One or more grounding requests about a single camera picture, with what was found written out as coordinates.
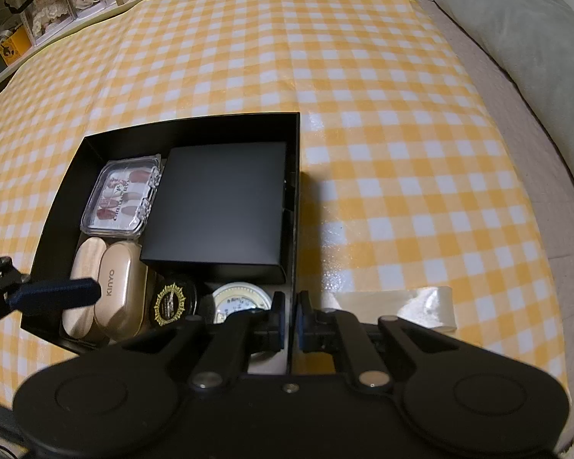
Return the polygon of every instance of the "yellow box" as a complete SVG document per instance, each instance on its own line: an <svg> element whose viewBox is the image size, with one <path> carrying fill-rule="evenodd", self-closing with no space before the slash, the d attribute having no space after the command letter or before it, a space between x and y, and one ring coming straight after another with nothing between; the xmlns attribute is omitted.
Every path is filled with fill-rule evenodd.
<svg viewBox="0 0 574 459"><path fill-rule="evenodd" d="M19 26L10 38L0 44L0 55L7 65L11 65L32 46L30 38L23 26Z"/></svg>

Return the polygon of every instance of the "beige mattress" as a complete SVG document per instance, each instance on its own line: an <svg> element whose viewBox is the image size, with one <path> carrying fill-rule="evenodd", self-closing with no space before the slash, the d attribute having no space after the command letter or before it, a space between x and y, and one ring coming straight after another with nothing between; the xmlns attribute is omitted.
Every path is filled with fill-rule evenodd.
<svg viewBox="0 0 574 459"><path fill-rule="evenodd" d="M529 194L557 288L572 397L559 441L574 437L574 184L561 156L502 69L433 0L416 0L447 39L495 119Z"/></svg>

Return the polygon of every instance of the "yellow and white checkered tablecloth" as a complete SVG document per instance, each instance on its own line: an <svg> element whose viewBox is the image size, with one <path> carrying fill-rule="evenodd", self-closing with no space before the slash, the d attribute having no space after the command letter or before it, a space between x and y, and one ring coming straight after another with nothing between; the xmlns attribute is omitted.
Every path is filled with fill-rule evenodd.
<svg viewBox="0 0 574 459"><path fill-rule="evenodd" d="M87 134L301 113L298 282L453 287L457 336L566 384L527 195L465 70L409 0L149 0L47 47L0 94L0 254L29 270ZM0 322L0 402L70 354Z"/></svg>

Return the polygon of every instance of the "gray pillow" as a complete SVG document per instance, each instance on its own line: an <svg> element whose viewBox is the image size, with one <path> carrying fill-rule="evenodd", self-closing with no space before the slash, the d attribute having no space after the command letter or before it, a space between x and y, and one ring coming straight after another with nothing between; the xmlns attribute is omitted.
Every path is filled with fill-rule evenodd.
<svg viewBox="0 0 574 459"><path fill-rule="evenodd" d="M574 11L563 0L436 0L517 84L574 176Z"/></svg>

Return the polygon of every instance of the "silver rivet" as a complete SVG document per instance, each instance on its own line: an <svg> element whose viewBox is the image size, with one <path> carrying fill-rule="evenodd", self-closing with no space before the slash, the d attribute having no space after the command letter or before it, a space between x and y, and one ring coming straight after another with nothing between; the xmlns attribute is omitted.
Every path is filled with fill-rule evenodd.
<svg viewBox="0 0 574 459"><path fill-rule="evenodd" d="M382 371L365 371L359 375L359 382L370 388L382 387L389 383L391 378Z"/></svg>
<svg viewBox="0 0 574 459"><path fill-rule="evenodd" d="M191 379L191 382L198 388L215 388L223 383L223 378L220 374L213 371L205 371L198 373Z"/></svg>
<svg viewBox="0 0 574 459"><path fill-rule="evenodd" d="M285 383L283 385L283 392L287 394L295 394L300 389L300 385L297 383Z"/></svg>

